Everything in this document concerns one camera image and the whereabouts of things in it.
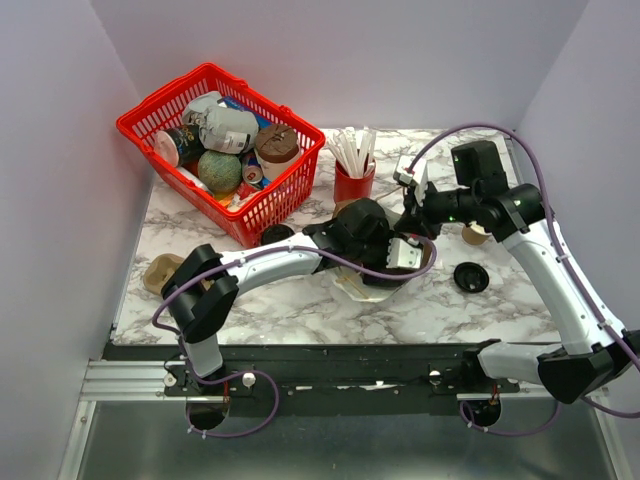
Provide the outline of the black plastic cup lid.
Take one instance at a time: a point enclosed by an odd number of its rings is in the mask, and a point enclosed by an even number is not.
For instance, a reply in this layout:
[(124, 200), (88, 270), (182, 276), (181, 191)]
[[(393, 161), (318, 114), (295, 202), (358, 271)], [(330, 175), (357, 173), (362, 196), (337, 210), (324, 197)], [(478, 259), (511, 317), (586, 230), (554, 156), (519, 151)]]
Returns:
[(261, 234), (260, 245), (265, 246), (288, 239), (295, 234), (294, 230), (285, 224), (274, 224), (267, 227)]

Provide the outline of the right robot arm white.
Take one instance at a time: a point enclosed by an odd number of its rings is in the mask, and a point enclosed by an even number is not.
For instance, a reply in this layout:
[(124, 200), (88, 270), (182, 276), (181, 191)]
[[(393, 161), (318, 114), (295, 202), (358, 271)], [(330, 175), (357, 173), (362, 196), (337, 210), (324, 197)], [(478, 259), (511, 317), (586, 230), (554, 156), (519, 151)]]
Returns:
[(446, 223), (476, 223), (518, 262), (548, 309), (561, 341), (530, 345), (490, 340), (460, 367), (460, 379), (480, 392), (496, 379), (543, 386), (571, 404), (619, 377), (639, 356), (639, 334), (606, 308), (572, 258), (556, 221), (546, 218), (537, 187), (511, 187), (497, 146), (480, 140), (451, 151), (457, 188), (440, 191), (424, 161), (398, 162), (405, 187), (397, 228), (435, 239)]

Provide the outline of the brown paper takeout bag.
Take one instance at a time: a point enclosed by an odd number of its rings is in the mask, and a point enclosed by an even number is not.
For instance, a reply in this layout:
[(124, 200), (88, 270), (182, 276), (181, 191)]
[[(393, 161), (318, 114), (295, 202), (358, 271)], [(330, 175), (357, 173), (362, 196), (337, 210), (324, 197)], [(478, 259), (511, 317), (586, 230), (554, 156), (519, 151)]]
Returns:
[[(333, 217), (349, 227), (356, 226), (358, 237), (363, 241), (392, 233), (395, 237), (415, 239), (424, 249), (422, 266), (418, 270), (386, 268), (379, 272), (368, 269), (369, 271), (365, 273), (351, 266), (338, 266), (334, 271), (334, 284), (353, 300), (369, 303), (385, 301), (407, 284), (400, 278), (402, 275), (410, 274), (416, 278), (419, 271), (433, 266), (437, 258), (437, 250), (433, 242), (423, 236), (398, 232), (397, 221), (400, 216), (400, 213), (370, 198), (347, 200), (336, 204)], [(363, 267), (358, 263), (357, 258), (353, 258), (351, 262), (353, 265)]]

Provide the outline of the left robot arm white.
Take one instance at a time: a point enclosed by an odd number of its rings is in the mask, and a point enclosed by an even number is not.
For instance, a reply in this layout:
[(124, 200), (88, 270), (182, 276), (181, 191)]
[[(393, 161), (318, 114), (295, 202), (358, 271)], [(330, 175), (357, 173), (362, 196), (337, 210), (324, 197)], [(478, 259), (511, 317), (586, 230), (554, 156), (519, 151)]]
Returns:
[(191, 363), (188, 384), (201, 395), (220, 387), (223, 358), (217, 333), (238, 297), (288, 277), (335, 268), (342, 260), (371, 272), (396, 273), (388, 257), (399, 239), (384, 208), (362, 198), (330, 220), (275, 243), (225, 253), (209, 244), (194, 249), (161, 289)]

